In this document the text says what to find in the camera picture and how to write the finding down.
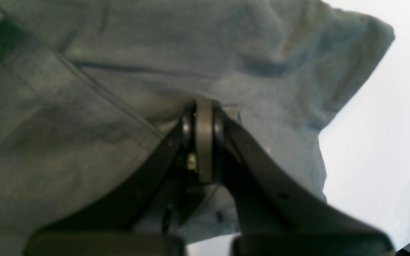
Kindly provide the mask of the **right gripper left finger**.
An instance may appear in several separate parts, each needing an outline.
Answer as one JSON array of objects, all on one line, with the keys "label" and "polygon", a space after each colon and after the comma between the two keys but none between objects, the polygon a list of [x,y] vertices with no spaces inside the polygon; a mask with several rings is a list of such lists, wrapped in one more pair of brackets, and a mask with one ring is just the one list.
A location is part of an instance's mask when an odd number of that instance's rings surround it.
[{"label": "right gripper left finger", "polygon": [[186,105],[179,121],[142,166],[107,195],[40,229],[25,256],[186,256],[176,235],[189,186],[209,184],[213,104]]}]

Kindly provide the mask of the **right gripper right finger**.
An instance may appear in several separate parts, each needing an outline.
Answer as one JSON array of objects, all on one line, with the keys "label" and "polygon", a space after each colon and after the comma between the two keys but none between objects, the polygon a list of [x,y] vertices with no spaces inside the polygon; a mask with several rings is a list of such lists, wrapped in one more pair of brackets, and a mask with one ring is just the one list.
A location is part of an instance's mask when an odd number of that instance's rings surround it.
[{"label": "right gripper right finger", "polygon": [[387,235],[296,183],[212,104],[213,180],[231,193],[241,233],[232,256],[392,256]]}]

